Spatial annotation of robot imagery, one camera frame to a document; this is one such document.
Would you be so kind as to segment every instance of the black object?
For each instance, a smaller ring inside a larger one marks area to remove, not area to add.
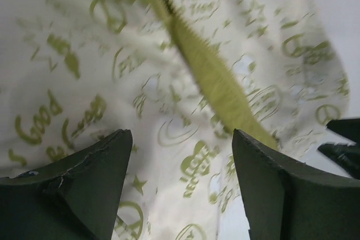
[[[251,240],[360,239],[360,181],[296,161],[235,130]]]
[[[360,119],[332,120],[327,128],[355,144],[326,143],[318,150],[342,167],[355,179],[360,179]]]
[[[17,178],[0,178],[1,240],[110,240],[132,148],[118,130]]]

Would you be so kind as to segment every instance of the garment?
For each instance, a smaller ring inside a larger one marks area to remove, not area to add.
[[[312,0],[0,7],[2,176],[130,129],[121,240],[226,239],[220,225],[241,206],[232,129],[300,157],[348,104]]]

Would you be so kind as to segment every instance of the green zipper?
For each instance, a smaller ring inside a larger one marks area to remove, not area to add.
[[[149,0],[189,65],[202,94],[228,130],[241,129],[277,149],[276,140],[255,119],[246,95],[222,58],[182,18],[171,0]]]

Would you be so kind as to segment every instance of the fabric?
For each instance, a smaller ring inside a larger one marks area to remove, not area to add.
[[[223,124],[235,113],[194,50],[206,43],[226,70],[213,81],[236,79],[237,128],[257,125],[295,158],[345,112],[346,74],[312,0],[168,0],[181,15],[173,29],[161,2],[0,0],[0,174],[130,129],[118,238],[229,239],[221,228],[242,203]]]

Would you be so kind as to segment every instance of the white surface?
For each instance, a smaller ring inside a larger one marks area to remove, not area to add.
[[[351,100],[349,111],[345,117],[360,117],[360,3],[358,0],[315,0],[319,15],[327,31],[329,40],[337,50],[348,74]],[[328,133],[323,142],[348,142]],[[308,165],[333,174],[348,176],[345,171],[317,152],[317,147],[308,151],[302,161]],[[228,223],[219,235],[223,240],[248,240],[247,221],[239,217],[239,213],[230,213],[226,217]]]

